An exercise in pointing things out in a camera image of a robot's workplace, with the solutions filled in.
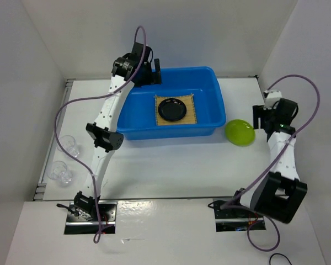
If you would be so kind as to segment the green plastic plate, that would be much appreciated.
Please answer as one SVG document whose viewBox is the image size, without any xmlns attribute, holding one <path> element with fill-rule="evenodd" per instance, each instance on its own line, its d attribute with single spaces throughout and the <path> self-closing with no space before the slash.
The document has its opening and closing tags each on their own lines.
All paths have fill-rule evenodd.
<svg viewBox="0 0 331 265">
<path fill-rule="evenodd" d="M 225 126 L 227 140 L 236 146 L 249 146 L 256 138 L 253 127 L 244 120 L 235 119 L 229 121 Z"/>
</svg>

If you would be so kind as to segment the black round dish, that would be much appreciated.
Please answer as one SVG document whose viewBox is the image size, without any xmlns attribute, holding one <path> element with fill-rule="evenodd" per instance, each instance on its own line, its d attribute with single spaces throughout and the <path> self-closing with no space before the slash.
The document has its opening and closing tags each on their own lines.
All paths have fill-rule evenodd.
<svg viewBox="0 0 331 265">
<path fill-rule="evenodd" d="M 187 113 L 185 103 L 176 98 L 166 98 L 162 100 L 157 110 L 160 117 L 169 122 L 180 121 Z"/>
</svg>

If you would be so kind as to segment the bamboo placemat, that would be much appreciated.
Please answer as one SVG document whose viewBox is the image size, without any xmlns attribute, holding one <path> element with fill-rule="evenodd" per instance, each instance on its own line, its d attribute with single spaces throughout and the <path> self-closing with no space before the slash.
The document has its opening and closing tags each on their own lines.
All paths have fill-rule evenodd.
<svg viewBox="0 0 331 265">
<path fill-rule="evenodd" d="M 158 114 L 158 105 L 160 104 L 160 102 L 166 98 L 176 98 L 176 99 L 180 99 L 181 101 L 183 101 L 186 105 L 187 108 L 187 113 L 186 116 L 180 120 L 180 121 L 176 121 L 176 122 L 169 122 L 169 121 L 165 121 L 164 119 L 162 119 L 160 117 L 160 115 Z M 164 97 L 164 96 L 154 96 L 155 99 L 155 117 L 156 117 L 156 125 L 157 126 L 166 126 L 166 125 L 184 125 L 184 124 L 196 124 L 197 123 L 197 116 L 196 116 L 196 110 L 195 110 L 195 103 L 194 103 L 194 94 L 188 94 L 188 95 L 184 95 L 184 96 L 177 96 L 177 97 Z"/>
</svg>

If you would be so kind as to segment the clear plastic cup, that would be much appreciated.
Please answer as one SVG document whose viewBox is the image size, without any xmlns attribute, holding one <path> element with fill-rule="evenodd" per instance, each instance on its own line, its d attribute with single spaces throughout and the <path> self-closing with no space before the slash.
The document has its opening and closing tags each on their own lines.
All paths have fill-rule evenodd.
<svg viewBox="0 0 331 265">
<path fill-rule="evenodd" d="M 47 172 L 47 176 L 60 183 L 61 186 L 67 186 L 72 182 L 73 174 L 63 161 L 53 162 Z"/>
<path fill-rule="evenodd" d="M 59 138 L 61 146 L 73 157 L 77 158 L 80 154 L 76 140 L 71 135 L 64 135 Z"/>
</svg>

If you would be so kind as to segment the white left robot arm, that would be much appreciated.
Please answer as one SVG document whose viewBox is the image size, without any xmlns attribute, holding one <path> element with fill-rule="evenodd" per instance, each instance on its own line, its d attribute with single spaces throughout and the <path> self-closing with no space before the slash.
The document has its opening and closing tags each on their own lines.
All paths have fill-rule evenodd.
<svg viewBox="0 0 331 265">
<path fill-rule="evenodd" d="M 94 122 L 86 125 L 86 131 L 94 140 L 91 170 L 95 183 L 85 181 L 82 190 L 74 198 L 74 207 L 77 214 L 88 221 L 97 220 L 99 207 L 95 202 L 100 198 L 107 166 L 124 140 L 123 134 L 117 132 L 117 123 L 127 96 L 134 87 L 162 83 L 159 59 L 154 60 L 154 71 L 152 59 L 152 48 L 138 42 L 134 43 L 130 53 L 116 59 L 109 88 L 112 95 L 104 101 Z"/>
</svg>

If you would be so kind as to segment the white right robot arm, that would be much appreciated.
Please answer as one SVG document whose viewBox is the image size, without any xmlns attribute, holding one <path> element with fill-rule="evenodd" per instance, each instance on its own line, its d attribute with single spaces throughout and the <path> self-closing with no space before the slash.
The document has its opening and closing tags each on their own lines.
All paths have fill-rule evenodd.
<svg viewBox="0 0 331 265">
<path fill-rule="evenodd" d="M 296 102 L 276 97 L 264 105 L 253 106 L 254 129 L 264 129 L 273 166 L 262 180 L 241 195 L 234 194 L 231 212 L 243 217 L 249 210 L 288 224 L 307 194 L 307 184 L 300 181 L 295 165 L 296 129 L 291 123 L 298 112 Z"/>
</svg>

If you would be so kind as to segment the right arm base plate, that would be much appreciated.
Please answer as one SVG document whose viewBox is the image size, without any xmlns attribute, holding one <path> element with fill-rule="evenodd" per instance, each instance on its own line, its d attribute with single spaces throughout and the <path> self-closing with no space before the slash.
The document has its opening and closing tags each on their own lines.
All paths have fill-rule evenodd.
<svg viewBox="0 0 331 265">
<path fill-rule="evenodd" d="M 213 199 L 208 205 L 213 210 L 215 216 L 215 225 L 217 232 L 247 231 L 253 225 L 251 230 L 266 230 L 263 216 L 252 213 L 244 209 L 220 209 L 220 206 L 226 202 L 227 198 Z"/>
</svg>

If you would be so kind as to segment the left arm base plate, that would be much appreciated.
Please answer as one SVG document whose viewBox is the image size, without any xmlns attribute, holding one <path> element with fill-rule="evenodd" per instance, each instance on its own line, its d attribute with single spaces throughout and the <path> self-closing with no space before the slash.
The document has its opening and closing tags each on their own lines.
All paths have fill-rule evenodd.
<svg viewBox="0 0 331 265">
<path fill-rule="evenodd" d="M 102 200 L 99 202 L 100 221 L 102 226 L 102 235 L 115 234 L 116 231 L 116 213 L 117 202 Z M 68 205 L 57 203 L 56 206 L 67 210 L 65 222 L 65 235 L 85 235 L 95 234 L 99 229 L 98 217 L 93 215 L 87 217 L 82 211 L 77 210 L 73 202 Z"/>
</svg>

